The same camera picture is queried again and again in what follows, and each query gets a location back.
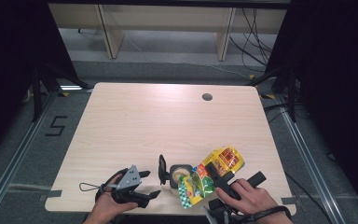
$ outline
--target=person's left hand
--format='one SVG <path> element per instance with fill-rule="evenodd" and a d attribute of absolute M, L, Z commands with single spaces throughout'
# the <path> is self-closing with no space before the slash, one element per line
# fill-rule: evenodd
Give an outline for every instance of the person's left hand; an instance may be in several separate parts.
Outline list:
<path fill-rule="evenodd" d="M 115 183 L 122 175 L 117 175 L 110 184 Z M 138 203 L 116 203 L 110 193 L 112 189 L 106 188 L 94 204 L 91 213 L 84 224 L 105 224 L 119 214 L 138 207 Z"/>

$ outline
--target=hand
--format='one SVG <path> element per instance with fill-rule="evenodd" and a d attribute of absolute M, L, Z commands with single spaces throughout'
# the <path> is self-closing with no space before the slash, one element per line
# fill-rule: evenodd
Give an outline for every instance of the hand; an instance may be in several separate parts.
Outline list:
<path fill-rule="evenodd" d="M 117 175 L 110 182 L 115 183 L 122 175 Z M 105 224 L 119 214 L 138 207 L 138 203 L 116 203 L 111 196 L 111 188 L 106 188 L 94 204 L 84 224 Z"/>
<path fill-rule="evenodd" d="M 254 189 L 245 179 L 239 179 L 231 185 L 241 197 L 240 200 L 231 198 L 222 189 L 216 189 L 217 196 L 226 204 L 238 209 L 245 215 L 255 214 L 278 206 L 265 189 Z M 259 224 L 292 223 L 282 212 L 269 215 L 257 220 Z"/>

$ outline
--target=black strap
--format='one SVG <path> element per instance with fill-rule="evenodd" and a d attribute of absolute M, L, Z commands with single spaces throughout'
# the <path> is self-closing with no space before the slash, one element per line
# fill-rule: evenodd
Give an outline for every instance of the black strap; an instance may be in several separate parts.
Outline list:
<path fill-rule="evenodd" d="M 117 171 L 117 173 L 115 173 L 114 175 L 112 175 L 108 180 L 106 180 L 106 182 L 104 184 L 101 184 L 101 186 L 99 187 L 97 193 L 95 194 L 95 202 L 97 202 L 98 198 L 101 196 L 101 194 L 104 193 L 104 188 L 109 184 L 109 182 L 115 178 L 117 175 L 120 175 L 120 174 L 126 174 L 128 171 L 128 168 L 125 168 L 125 169 L 122 169 L 120 171 Z"/>
<path fill-rule="evenodd" d="M 289 219 L 292 218 L 292 215 L 290 214 L 290 211 L 287 207 L 276 206 L 276 207 L 270 208 L 266 211 L 261 211 L 261 212 L 258 212 L 258 213 L 255 213 L 255 214 L 252 214 L 249 216 L 245 216 L 243 219 L 240 220 L 240 223 L 255 222 L 262 217 L 266 217 L 266 216 L 269 216 L 269 215 L 277 213 L 277 212 L 284 212 Z"/>

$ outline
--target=colorful packaging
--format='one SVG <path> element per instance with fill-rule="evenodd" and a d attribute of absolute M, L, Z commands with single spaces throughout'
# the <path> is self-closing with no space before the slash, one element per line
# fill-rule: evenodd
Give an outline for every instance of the colorful packaging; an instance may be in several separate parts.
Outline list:
<path fill-rule="evenodd" d="M 241 154 L 235 147 L 220 147 L 214 150 L 202 163 L 193 168 L 190 175 L 181 176 L 179 198 L 184 208 L 189 208 L 214 192 L 213 180 L 205 166 L 212 162 L 220 176 L 237 173 L 244 165 Z"/>

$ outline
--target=wooden table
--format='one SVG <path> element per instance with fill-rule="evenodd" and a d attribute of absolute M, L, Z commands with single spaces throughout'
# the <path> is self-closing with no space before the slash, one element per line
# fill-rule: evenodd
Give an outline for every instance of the wooden table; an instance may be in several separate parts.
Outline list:
<path fill-rule="evenodd" d="M 203 99 L 209 93 L 213 99 Z M 146 209 L 130 214 L 203 215 L 201 201 L 182 208 L 169 183 L 158 179 L 158 156 L 167 168 L 184 163 L 198 165 L 219 147 L 232 145 L 245 159 L 235 178 L 249 178 L 261 171 L 267 180 L 259 187 L 281 198 L 292 197 L 260 99 L 254 87 L 99 83 L 95 86 L 66 153 L 52 190 L 61 197 L 48 198 L 54 212 L 89 212 L 94 191 L 80 191 L 80 182 L 101 185 L 112 174 L 133 164 L 151 171 L 137 191 L 161 189 Z M 291 213 L 293 204 L 287 205 Z"/>

